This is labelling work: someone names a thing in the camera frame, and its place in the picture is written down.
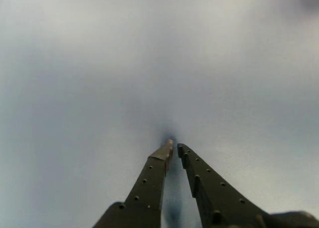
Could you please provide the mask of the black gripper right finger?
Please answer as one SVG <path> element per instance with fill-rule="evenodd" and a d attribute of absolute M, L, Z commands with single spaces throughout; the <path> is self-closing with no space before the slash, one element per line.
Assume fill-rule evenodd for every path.
<path fill-rule="evenodd" d="M 265 228 L 266 214 L 185 144 L 177 145 L 204 228 Z"/>

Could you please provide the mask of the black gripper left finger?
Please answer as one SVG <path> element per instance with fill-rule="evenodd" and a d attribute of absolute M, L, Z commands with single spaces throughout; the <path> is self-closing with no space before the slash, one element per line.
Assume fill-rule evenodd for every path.
<path fill-rule="evenodd" d="M 152 153 L 124 202 L 113 203 L 95 228 L 159 228 L 164 181 L 173 157 L 173 140 Z"/>

